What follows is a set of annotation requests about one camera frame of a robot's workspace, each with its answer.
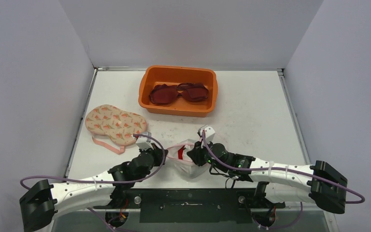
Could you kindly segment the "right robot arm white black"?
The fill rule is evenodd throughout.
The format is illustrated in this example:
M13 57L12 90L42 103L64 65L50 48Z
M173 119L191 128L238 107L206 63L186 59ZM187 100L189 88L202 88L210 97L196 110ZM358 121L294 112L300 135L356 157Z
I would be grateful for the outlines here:
M209 164L235 181L256 182L255 204L314 203L322 210L344 214L347 178L325 161L287 165L228 152L223 144L196 142L186 153L197 166Z

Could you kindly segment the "floral padded bra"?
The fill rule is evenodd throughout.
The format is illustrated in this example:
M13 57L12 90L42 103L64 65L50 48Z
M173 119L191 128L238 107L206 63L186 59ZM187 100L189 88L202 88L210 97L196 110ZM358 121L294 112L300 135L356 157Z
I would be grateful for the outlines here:
M136 142L133 134L147 131L146 119L136 113L104 104L91 110L85 120L92 141L118 155Z

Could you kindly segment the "white mesh laundry bag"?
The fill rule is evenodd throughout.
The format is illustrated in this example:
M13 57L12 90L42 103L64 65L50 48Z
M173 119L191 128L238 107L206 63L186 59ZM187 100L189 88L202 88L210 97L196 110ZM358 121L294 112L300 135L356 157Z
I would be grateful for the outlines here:
M196 165L187 152L194 148L196 140L187 139L167 148L167 159L183 178L194 179L209 169L208 164Z

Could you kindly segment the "aluminium front rail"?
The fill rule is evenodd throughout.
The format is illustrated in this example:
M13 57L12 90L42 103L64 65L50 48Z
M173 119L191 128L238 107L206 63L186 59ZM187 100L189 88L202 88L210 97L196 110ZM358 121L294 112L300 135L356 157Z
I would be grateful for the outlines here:
M106 206L117 200L118 196L126 192L126 190L116 190L114 188L106 188L105 185L100 185L98 188L94 186L77 186L73 188L72 185L64 187L53 187L51 190L50 199L53 201L55 215L57 217L70 212L83 210L85 208L97 208L97 206ZM269 193L260 193L261 198L265 198L271 203L285 203L283 209L303 209L305 207L312 207L313 200L308 195L304 197L281 196L277 200L270 200Z

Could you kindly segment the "dark red bra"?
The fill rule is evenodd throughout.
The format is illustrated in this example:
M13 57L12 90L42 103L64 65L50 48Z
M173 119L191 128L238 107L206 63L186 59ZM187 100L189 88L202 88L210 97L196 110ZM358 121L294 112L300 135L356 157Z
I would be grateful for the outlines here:
M157 85L149 94L153 104L168 105L182 97L189 102L203 102L209 97L209 90L202 83L181 83L178 85Z

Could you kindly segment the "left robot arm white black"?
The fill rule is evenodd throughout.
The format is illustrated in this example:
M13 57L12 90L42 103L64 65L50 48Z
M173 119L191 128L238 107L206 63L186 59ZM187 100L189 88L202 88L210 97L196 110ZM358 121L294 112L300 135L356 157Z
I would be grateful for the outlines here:
M152 177L151 170L164 165L167 153L152 144L131 161L89 178L50 183L47 177L41 177L19 200L24 231L40 230L62 215L86 208L121 207L126 191Z

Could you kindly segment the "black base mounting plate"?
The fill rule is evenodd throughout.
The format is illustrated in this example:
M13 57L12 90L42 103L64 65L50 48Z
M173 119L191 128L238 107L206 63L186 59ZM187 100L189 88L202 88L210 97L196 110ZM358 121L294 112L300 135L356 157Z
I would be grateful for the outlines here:
M285 203L271 203L254 188L132 188L117 200L97 209L140 214L141 223L250 223L248 211L268 216L271 209L283 209Z

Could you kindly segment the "orange plastic tub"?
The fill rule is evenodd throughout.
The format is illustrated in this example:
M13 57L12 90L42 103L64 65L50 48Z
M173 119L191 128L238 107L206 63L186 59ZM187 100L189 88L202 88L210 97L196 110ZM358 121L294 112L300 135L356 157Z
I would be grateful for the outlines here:
M138 102L150 113L206 117L214 110L217 95L212 70L154 65L141 80Z

